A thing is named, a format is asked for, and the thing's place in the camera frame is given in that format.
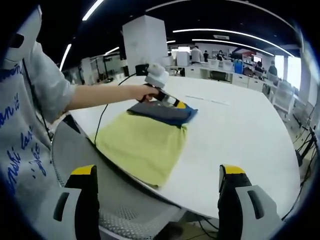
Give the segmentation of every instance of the window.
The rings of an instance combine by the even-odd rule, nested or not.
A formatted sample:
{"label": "window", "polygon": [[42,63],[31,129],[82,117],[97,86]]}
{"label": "window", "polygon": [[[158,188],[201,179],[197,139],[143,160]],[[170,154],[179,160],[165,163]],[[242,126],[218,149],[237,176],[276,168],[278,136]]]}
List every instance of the window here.
{"label": "window", "polygon": [[287,81],[298,90],[301,82],[301,58],[289,56],[288,57],[288,77]]}
{"label": "window", "polygon": [[278,72],[278,77],[284,79],[285,57],[281,55],[276,55],[274,57],[274,63]]}

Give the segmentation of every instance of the black ceiling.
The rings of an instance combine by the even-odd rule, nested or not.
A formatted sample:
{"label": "black ceiling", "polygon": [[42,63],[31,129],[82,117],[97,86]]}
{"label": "black ceiling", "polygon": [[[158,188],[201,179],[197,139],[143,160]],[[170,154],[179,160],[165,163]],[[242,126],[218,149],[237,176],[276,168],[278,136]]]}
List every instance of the black ceiling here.
{"label": "black ceiling", "polygon": [[[101,55],[115,47],[124,51],[122,25],[142,15],[164,20],[169,40],[176,44],[192,43],[191,39],[214,39],[213,34],[228,35],[231,42],[246,44],[259,49],[271,47],[262,41],[221,32],[181,32],[173,30],[209,28],[224,29],[251,34],[277,45],[297,45],[295,31],[275,16],[230,0],[190,0],[163,6],[149,12],[145,10],[167,3],[169,0],[104,0],[93,15],[85,22],[83,16],[96,0],[69,0],[58,4],[43,1],[41,8],[42,28],[38,41],[44,52],[59,63],[66,46],[72,43],[65,61],[65,68],[77,65],[81,59]],[[288,9],[287,3],[279,1],[251,0],[250,3],[266,8],[291,24],[295,19],[303,24],[301,8]],[[298,56],[298,50],[289,50]]]}

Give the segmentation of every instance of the person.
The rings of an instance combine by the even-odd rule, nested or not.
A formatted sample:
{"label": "person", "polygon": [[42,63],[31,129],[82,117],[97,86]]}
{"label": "person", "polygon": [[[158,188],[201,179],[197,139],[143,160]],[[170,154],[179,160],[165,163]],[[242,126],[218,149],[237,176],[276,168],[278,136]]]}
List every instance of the person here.
{"label": "person", "polygon": [[264,72],[264,70],[263,70],[263,68],[262,68],[262,62],[261,62],[261,61],[258,61],[258,62],[257,62],[256,66],[254,67],[254,70],[256,70],[256,71],[258,71],[258,72],[260,72],[260,73],[263,73],[263,72]]}
{"label": "person", "polygon": [[200,63],[202,52],[198,46],[195,46],[191,51],[191,64]]}
{"label": "person", "polygon": [[271,61],[271,66],[269,67],[268,72],[272,75],[278,76],[278,70],[275,66],[275,61]]}
{"label": "person", "polygon": [[53,122],[64,111],[159,94],[147,85],[72,85],[36,42],[41,23],[38,6],[10,38],[0,62],[0,171],[30,223],[47,191],[59,186],[50,138],[36,112]]}
{"label": "person", "polygon": [[219,61],[226,59],[226,56],[223,54],[222,50],[220,50],[219,53],[216,55],[216,59],[218,59]]}
{"label": "person", "polygon": [[204,51],[204,54],[203,54],[203,58],[204,58],[204,61],[207,63],[208,62],[208,57],[209,57],[209,54],[207,52],[207,50]]}

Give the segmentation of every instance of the white cabinet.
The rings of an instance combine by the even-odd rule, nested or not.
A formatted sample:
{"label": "white cabinet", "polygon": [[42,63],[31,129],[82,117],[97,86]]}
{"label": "white cabinet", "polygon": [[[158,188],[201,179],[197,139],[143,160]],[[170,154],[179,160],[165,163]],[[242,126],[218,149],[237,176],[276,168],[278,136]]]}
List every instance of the white cabinet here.
{"label": "white cabinet", "polygon": [[239,87],[248,88],[249,77],[234,73],[232,76],[232,84]]}
{"label": "white cabinet", "polygon": [[264,87],[263,81],[249,77],[248,89],[262,92],[263,87]]}
{"label": "white cabinet", "polygon": [[201,78],[201,70],[198,66],[187,66],[185,68],[185,76],[187,78],[200,79]]}

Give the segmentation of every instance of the floor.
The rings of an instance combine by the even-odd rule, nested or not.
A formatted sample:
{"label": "floor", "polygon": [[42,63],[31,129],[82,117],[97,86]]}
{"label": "floor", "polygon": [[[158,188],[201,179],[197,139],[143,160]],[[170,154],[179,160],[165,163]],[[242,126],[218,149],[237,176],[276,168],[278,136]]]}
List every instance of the floor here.
{"label": "floor", "polygon": [[[303,128],[299,128],[297,122],[293,119],[293,117],[286,119],[285,127],[288,130],[288,133],[293,142],[294,149],[298,149],[306,140],[306,137],[309,134],[308,130],[304,130]],[[300,170],[300,180],[302,181],[305,177],[308,165],[310,163],[310,159],[312,158],[313,148],[308,154],[305,156],[302,162],[302,166],[299,168]],[[301,192],[301,198],[304,197],[304,192]],[[204,231],[189,223],[181,223],[181,227],[183,228],[183,235],[179,238],[179,240],[212,240],[214,238],[207,236]],[[215,233],[210,233],[213,237],[217,237]]]}

